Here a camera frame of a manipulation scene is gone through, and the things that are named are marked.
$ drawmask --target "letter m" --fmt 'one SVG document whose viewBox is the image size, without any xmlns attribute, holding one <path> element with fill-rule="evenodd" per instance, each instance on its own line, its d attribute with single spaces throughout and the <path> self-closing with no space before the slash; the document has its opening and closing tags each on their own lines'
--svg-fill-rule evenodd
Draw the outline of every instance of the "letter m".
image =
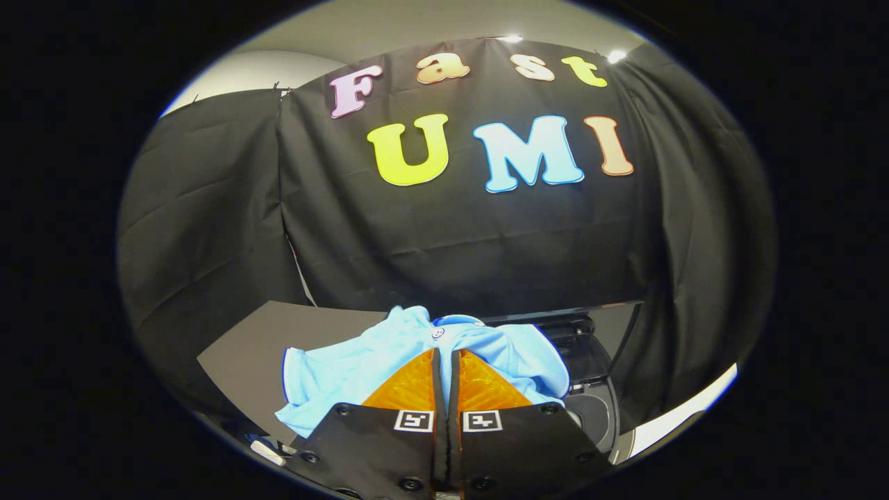
<svg viewBox="0 0 889 500">
<path fill-rule="evenodd" d="M 522 141 L 504 124 L 481 125 L 472 135 L 485 144 L 491 180 L 485 189 L 492 193 L 514 190 L 518 180 L 509 174 L 509 166 L 533 186 L 537 182 L 541 159 L 547 162 L 543 181 L 547 184 L 568 184 L 583 180 L 583 171 L 574 163 L 562 117 L 538 117 L 531 125 L 528 142 Z"/>
</svg>

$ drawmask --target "orange letter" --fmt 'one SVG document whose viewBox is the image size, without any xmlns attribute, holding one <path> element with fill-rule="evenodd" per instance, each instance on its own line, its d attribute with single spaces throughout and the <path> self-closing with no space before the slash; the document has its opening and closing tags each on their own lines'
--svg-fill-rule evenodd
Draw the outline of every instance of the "orange letter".
<svg viewBox="0 0 889 500">
<path fill-rule="evenodd" d="M 614 131 L 617 122 L 609 117 L 588 117 L 583 123 L 589 125 L 599 139 L 599 147 L 602 148 L 602 156 L 605 162 L 602 164 L 602 172 L 608 175 L 630 175 L 633 173 L 633 164 L 627 161 L 623 154 L 621 142 Z"/>
<path fill-rule="evenodd" d="M 421 84 L 434 84 L 445 78 L 459 78 L 469 73 L 469 66 L 463 64 L 460 56 L 443 52 L 423 58 L 417 63 L 420 72 L 417 73 L 417 81 Z"/>
<path fill-rule="evenodd" d="M 544 68 L 547 63 L 532 55 L 518 53 L 510 57 L 509 60 L 516 63 L 516 71 L 525 78 L 543 80 L 545 82 L 551 82 L 556 79 L 556 75 L 554 75 L 552 71 L 548 68 Z"/>
</svg>

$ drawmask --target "light blue shirt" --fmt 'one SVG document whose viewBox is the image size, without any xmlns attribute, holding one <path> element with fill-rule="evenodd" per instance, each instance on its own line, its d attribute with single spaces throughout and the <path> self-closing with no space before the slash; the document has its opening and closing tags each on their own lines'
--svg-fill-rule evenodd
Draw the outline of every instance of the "light blue shirt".
<svg viewBox="0 0 889 500">
<path fill-rule="evenodd" d="M 429 321 L 426 308 L 396 306 L 360 336 L 321 349 L 284 352 L 287 406 L 278 420 L 307 438 L 336 403 L 362 404 L 399 368 L 438 348 L 444 411 L 451 393 L 451 353 L 467 349 L 490 365 L 532 404 L 556 402 L 568 392 L 565 363 L 535 325 L 487 327 L 471 316 Z"/>
</svg>

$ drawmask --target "ceiling light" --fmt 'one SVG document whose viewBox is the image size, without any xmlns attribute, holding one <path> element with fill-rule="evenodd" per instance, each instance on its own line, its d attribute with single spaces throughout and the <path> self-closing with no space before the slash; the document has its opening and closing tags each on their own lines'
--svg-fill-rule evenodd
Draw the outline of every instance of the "ceiling light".
<svg viewBox="0 0 889 500">
<path fill-rule="evenodd" d="M 627 53 L 624 51 L 612 51 L 612 53 L 608 54 L 608 62 L 614 64 L 625 57 L 627 57 Z"/>
</svg>

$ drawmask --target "black curtain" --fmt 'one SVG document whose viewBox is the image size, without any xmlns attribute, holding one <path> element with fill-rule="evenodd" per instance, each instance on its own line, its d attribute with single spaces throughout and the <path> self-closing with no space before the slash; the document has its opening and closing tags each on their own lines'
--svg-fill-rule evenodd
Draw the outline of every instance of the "black curtain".
<svg viewBox="0 0 889 500">
<path fill-rule="evenodd" d="M 628 431 L 743 365 L 772 301 L 778 250 L 765 169 L 716 96 L 652 44 L 620 66 L 621 98 L 657 158 L 669 265 L 613 362 Z"/>
<path fill-rule="evenodd" d="M 281 93 L 230 93 L 162 117 L 133 165 L 118 272 L 138 345 L 194 408 L 241 416 L 196 357 L 269 300 L 308 303 L 284 235 Z"/>
<path fill-rule="evenodd" d="M 417 61 L 439 52 L 458 53 L 469 73 L 419 83 Z M 520 75 L 517 53 L 544 60 L 554 80 Z M 561 62 L 573 56 L 608 85 L 582 82 Z M 374 64 L 383 73 L 364 107 L 331 118 L 331 81 Z M 403 124 L 404 159 L 419 164 L 428 150 L 413 122 L 436 113 L 448 116 L 447 168 L 422 184 L 384 181 L 367 134 Z M 542 116 L 565 118 L 584 179 L 488 192 L 473 130 L 500 122 L 527 141 Z M 632 174 L 603 172 L 591 116 L 617 122 Z M 307 303 L 288 239 L 321 307 L 484 317 L 643 299 L 613 362 L 626 431 L 746 357 L 771 301 L 774 232 L 756 152 L 665 53 L 647 44 L 612 65 L 570 47 L 472 39 L 359 61 L 283 99 L 231 93 L 162 118 L 124 194 L 119 270 L 161 374 L 228 411 L 195 357 L 268 300 Z"/>
</svg>

